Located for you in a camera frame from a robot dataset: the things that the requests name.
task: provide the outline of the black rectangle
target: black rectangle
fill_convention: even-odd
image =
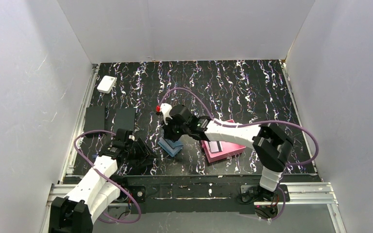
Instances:
[[[104,105],[86,108],[84,131],[105,130],[106,108]]]
[[[118,129],[132,130],[135,129],[136,108],[118,108],[114,119],[114,132]]]

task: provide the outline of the white panel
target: white panel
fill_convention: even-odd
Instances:
[[[0,233],[39,232],[91,67],[56,0],[0,1]]]
[[[346,230],[373,232],[373,1],[318,0],[287,61]]]
[[[155,60],[285,59],[314,0],[149,0]]]
[[[58,0],[92,63],[151,61],[146,0]]]
[[[285,59],[314,0],[58,0],[92,63]]]

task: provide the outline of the black marbled surface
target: black marbled surface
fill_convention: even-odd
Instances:
[[[159,120],[155,107],[167,90],[173,87],[191,89],[202,98],[215,118],[233,119],[247,123],[264,119],[285,120],[298,124],[291,97],[278,60],[246,61],[188,61],[188,62],[143,62],[104,63],[100,65],[96,85],[104,75],[118,77],[110,94],[93,92],[91,105],[104,104],[109,109],[107,128],[112,129],[114,109],[137,108],[135,136],[149,139],[149,146],[156,152],[154,166],[141,174],[123,164],[118,173],[123,175],[224,175],[260,174],[262,164],[255,152],[247,148],[241,155],[209,164],[200,150],[199,142],[183,136],[184,149],[174,158],[158,145]],[[188,93],[176,91],[166,102],[181,103],[191,112],[204,115],[203,107]],[[290,162],[309,158],[302,133],[285,128],[295,139]],[[81,148],[92,160],[109,135],[85,138]],[[75,175],[83,175],[90,166],[77,156]],[[304,167],[289,167],[287,173],[315,173],[312,164]]]

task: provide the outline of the red object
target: red object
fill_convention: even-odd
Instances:
[[[227,122],[233,123],[234,120],[227,120]],[[225,159],[230,156],[234,156],[237,154],[241,154],[245,150],[245,146],[238,145],[235,143],[230,143],[230,142],[221,142],[222,144],[222,151],[221,152],[216,152],[216,153],[211,153],[209,150],[209,144],[207,141],[201,141],[202,142],[202,148],[205,151],[206,157],[208,159],[208,162],[212,163],[215,161],[218,161],[220,159]]]

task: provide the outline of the small white box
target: small white box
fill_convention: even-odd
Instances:
[[[109,94],[116,82],[117,79],[115,77],[105,75],[102,78],[101,82],[98,84],[97,89],[99,92]]]

